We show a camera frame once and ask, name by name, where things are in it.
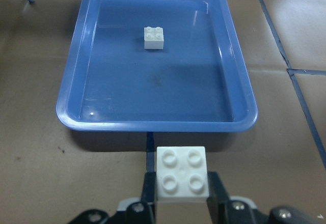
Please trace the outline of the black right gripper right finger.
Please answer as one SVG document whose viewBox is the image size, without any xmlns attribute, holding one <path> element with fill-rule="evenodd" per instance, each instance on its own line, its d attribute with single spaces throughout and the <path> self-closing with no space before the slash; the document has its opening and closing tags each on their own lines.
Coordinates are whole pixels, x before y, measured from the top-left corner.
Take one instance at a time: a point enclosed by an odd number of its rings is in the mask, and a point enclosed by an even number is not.
<svg viewBox="0 0 326 224">
<path fill-rule="evenodd" d="M 208 172 L 207 207 L 212 223 L 254 223 L 251 206 L 241 198 L 231 198 L 219 175 Z"/>
</svg>

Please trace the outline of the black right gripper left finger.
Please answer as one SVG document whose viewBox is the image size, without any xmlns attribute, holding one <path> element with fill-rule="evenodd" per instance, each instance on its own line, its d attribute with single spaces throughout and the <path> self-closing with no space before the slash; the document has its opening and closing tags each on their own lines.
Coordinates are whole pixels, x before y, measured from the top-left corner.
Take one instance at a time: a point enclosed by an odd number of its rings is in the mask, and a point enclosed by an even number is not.
<svg viewBox="0 0 326 224">
<path fill-rule="evenodd" d="M 126 223 L 156 223 L 156 172 L 147 172 L 144 177 L 140 200 L 126 209 Z"/>
</svg>

